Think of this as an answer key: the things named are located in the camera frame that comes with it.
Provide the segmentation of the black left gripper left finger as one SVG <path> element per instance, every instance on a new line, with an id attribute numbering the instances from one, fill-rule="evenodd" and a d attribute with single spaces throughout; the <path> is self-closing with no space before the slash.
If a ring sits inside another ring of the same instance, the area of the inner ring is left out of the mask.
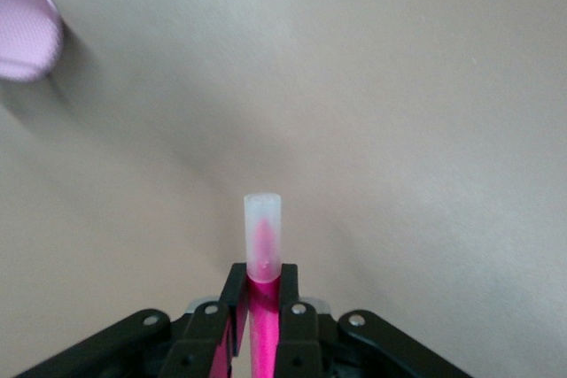
<path id="1" fill-rule="evenodd" d="M 234 264 L 219 297 L 191 302 L 177 320 L 135 312 L 20 377 L 230 377 L 247 317 L 246 265 Z"/>

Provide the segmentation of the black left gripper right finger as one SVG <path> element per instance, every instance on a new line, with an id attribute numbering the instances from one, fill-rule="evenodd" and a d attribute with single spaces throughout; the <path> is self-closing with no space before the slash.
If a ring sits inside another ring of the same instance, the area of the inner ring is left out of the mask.
<path id="1" fill-rule="evenodd" d="M 467 377 L 469 374 L 367 310 L 335 320 L 299 296 L 299 270 L 284 264 L 275 377 Z"/>

